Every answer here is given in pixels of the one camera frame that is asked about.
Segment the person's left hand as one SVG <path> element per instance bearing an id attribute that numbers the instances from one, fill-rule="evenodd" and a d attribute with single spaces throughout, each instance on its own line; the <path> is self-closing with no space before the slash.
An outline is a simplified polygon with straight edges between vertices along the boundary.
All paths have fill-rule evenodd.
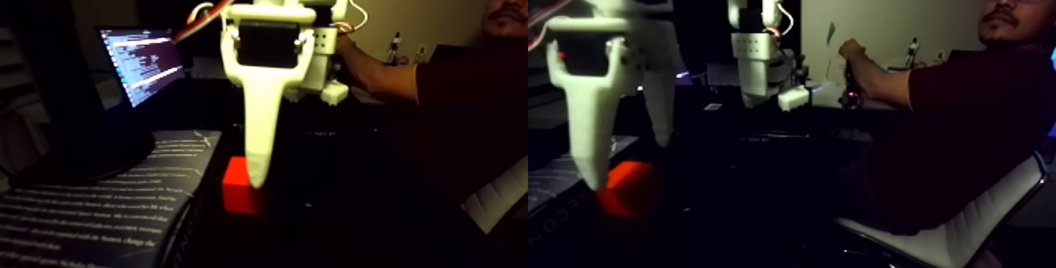
<path id="1" fill-rule="evenodd" d="M 338 78 L 342 83 L 353 84 L 353 87 L 365 87 L 365 75 L 371 68 L 371 59 L 363 53 L 356 43 L 350 39 L 347 33 L 340 33 L 335 37 L 335 52 L 340 56 L 339 70 L 341 74 Z"/>

